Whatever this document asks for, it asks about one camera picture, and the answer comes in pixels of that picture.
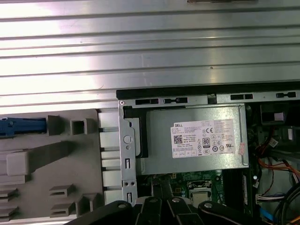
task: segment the motherboard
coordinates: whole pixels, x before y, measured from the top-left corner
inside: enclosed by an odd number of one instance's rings
[[[153,179],[169,180],[174,196],[189,198],[195,207],[210,200],[224,203],[222,171],[183,172],[138,176],[138,196],[151,195]]]

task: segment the blue latch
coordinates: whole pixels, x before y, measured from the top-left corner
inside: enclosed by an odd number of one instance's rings
[[[11,137],[19,134],[47,133],[45,118],[1,118],[0,137]]]

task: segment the green circuit board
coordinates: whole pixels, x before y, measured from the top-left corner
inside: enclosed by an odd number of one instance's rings
[[[187,198],[191,198],[192,196],[192,190],[189,187],[191,183],[195,183],[195,181],[209,182],[211,200],[214,202],[224,203],[223,179],[221,170],[139,176],[138,192],[139,189],[145,190],[147,187],[151,187],[152,179],[168,179],[171,184],[173,195]]]

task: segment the qr code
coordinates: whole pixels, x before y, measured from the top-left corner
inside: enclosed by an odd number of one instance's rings
[[[174,144],[182,144],[182,135],[174,136]]]

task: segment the white label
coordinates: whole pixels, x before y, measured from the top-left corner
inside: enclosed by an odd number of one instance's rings
[[[271,145],[273,148],[278,144],[278,141],[276,141],[274,138],[271,138],[269,145]]]
[[[173,158],[236,154],[232,119],[174,123],[171,141]]]
[[[289,140],[292,141],[292,140],[294,139],[294,137],[293,137],[293,136],[294,136],[294,135],[293,135],[293,130],[292,130],[292,129],[288,129],[288,130],[287,130],[287,133],[288,133],[288,135],[289,135]]]
[[[274,120],[275,121],[284,121],[285,118],[284,118],[283,112],[274,113]]]

